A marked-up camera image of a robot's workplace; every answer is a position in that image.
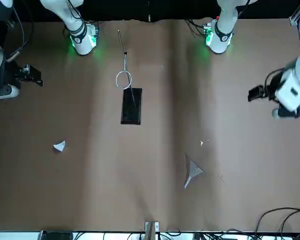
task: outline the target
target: small debris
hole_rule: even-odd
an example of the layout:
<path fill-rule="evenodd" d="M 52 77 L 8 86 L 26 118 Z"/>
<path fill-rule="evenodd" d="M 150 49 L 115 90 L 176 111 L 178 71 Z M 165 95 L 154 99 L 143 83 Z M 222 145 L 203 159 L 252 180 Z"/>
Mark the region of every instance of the small debris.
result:
<path fill-rule="evenodd" d="M 226 184 L 225 181 L 222 179 L 222 177 L 223 177 L 222 175 L 219 176 L 219 178 L 221 178 L 221 181 L 222 181 L 224 184 Z"/>

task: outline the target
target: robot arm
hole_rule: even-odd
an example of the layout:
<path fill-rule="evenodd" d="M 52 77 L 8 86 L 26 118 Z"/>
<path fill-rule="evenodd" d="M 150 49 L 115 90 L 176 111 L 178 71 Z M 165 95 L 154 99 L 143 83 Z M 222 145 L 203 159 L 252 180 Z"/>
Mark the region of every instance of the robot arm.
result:
<path fill-rule="evenodd" d="M 70 32 L 72 44 L 79 55 L 87 55 L 97 45 L 99 29 L 83 20 L 76 7 L 84 0 L 40 0 L 41 4 L 58 15 Z"/>
<path fill-rule="evenodd" d="M 300 37 L 300 12 L 297 15 Z M 279 103 L 279 108 L 272 113 L 274 117 L 300 117 L 300 56 L 275 74 L 270 85 L 259 85 L 249 91 L 249 102 L 258 98 L 269 98 Z"/>
<path fill-rule="evenodd" d="M 219 19 L 214 19 L 211 31 L 206 38 L 206 45 L 216 54 L 226 51 L 233 36 L 235 24 L 240 16 L 236 7 L 255 3 L 257 0 L 217 0 L 221 8 Z"/>
<path fill-rule="evenodd" d="M 11 16 L 12 10 L 12 0 L 0 0 L 0 21 L 7 21 Z M 13 61 L 14 57 L 10 57 L 10 59 L 11 61 L 6 60 L 3 49 L 0 46 L 0 99 L 18 96 L 21 87 L 20 81 L 34 82 L 39 86 L 43 85 L 40 71 L 28 64 L 21 68 Z"/>

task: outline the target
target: metal ring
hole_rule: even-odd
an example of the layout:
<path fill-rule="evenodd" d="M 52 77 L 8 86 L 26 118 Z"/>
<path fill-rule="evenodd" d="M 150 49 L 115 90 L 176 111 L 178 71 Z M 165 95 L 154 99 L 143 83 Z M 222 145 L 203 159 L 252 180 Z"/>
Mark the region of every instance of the metal ring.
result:
<path fill-rule="evenodd" d="M 126 73 L 126 74 L 128 75 L 128 81 L 129 81 L 128 86 L 125 86 L 125 87 L 120 86 L 120 85 L 118 84 L 118 77 L 119 77 L 120 74 L 123 74 L 123 73 Z M 116 75 L 116 78 L 115 78 L 115 85 L 117 86 L 117 88 L 122 89 L 122 90 L 126 90 L 126 89 L 130 88 L 131 83 L 132 83 L 132 76 L 131 76 L 130 72 L 128 72 L 127 70 L 120 71 L 120 72 Z"/>

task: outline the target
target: black background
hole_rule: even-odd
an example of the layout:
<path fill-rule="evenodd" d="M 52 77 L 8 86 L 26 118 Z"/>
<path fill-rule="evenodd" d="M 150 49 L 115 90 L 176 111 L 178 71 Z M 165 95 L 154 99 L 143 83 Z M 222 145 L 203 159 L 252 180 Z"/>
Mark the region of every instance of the black background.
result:
<path fill-rule="evenodd" d="M 31 9 L 35 22 L 56 22 L 60 19 L 45 9 L 39 0 L 24 0 Z M 22 21 L 29 21 L 21 0 L 14 1 Z M 258 0 L 242 15 L 244 19 L 287 19 L 300 0 Z M 217 0 L 85 0 L 78 8 L 85 20 L 140 20 L 215 18 L 220 13 Z"/>

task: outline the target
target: white paper scrap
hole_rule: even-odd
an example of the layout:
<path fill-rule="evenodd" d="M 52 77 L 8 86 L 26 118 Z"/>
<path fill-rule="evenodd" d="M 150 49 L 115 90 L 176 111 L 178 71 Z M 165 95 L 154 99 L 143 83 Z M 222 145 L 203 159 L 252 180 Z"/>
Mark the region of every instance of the white paper scrap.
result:
<path fill-rule="evenodd" d="M 62 141 L 62 142 L 60 142 L 60 143 L 58 143 L 58 144 L 53 144 L 53 147 L 54 147 L 55 149 L 57 149 L 58 151 L 60 151 L 60 152 L 63 152 L 63 151 L 64 151 L 65 146 L 66 146 L 66 141 Z"/>

